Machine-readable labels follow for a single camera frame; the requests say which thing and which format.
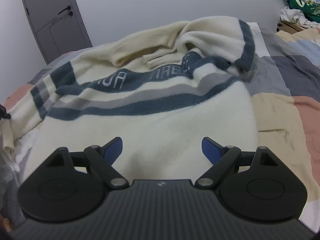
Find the gray door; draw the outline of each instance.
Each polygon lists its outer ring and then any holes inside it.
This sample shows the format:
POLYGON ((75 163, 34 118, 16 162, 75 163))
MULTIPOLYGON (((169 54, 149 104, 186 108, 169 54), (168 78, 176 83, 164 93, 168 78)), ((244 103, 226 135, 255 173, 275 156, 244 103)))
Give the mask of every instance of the gray door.
POLYGON ((92 47, 76 0, 22 0, 47 63, 60 55, 92 47))

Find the small logo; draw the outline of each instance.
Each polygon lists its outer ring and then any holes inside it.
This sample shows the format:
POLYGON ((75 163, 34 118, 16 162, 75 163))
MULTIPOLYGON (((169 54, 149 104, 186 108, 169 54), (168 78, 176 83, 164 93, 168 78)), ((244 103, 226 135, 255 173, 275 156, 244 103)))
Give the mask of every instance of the small logo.
POLYGON ((165 183, 164 181, 161 181, 161 182, 158 183, 158 186, 159 186, 159 187, 162 187, 162 186, 164 186, 164 185, 166 185, 166 183, 165 183))

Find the green bag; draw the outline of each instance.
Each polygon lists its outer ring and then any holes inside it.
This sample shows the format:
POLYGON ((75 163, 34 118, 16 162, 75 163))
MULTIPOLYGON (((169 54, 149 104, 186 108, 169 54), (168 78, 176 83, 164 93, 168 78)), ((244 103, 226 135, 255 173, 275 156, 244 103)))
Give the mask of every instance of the green bag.
POLYGON ((316 3, 314 5, 305 3, 303 0, 287 0, 290 9, 299 9, 303 11, 306 18, 310 21, 316 21, 320 23, 320 4, 316 3))

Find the ribbed black surface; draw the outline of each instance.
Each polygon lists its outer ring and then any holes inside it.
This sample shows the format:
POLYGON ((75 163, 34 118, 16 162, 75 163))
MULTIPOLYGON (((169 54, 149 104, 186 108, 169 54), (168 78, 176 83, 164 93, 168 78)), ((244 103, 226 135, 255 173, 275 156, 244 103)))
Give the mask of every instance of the ribbed black surface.
POLYGON ((128 189, 111 192, 85 218, 65 224, 28 220, 11 235, 16 240, 309 240, 313 236, 297 220, 277 225, 241 220, 226 211, 213 192, 196 189, 188 180, 164 182, 137 180, 128 189))

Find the white wall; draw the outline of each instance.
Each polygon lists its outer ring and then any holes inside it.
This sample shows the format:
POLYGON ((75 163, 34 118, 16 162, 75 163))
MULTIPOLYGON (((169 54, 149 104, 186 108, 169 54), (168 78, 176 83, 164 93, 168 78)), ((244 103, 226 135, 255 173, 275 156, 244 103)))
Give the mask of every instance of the white wall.
POLYGON ((22 0, 0 0, 0 103, 44 67, 22 0))
POLYGON ((263 23, 276 31, 282 0, 77 0, 92 45, 136 31, 212 15, 263 23))

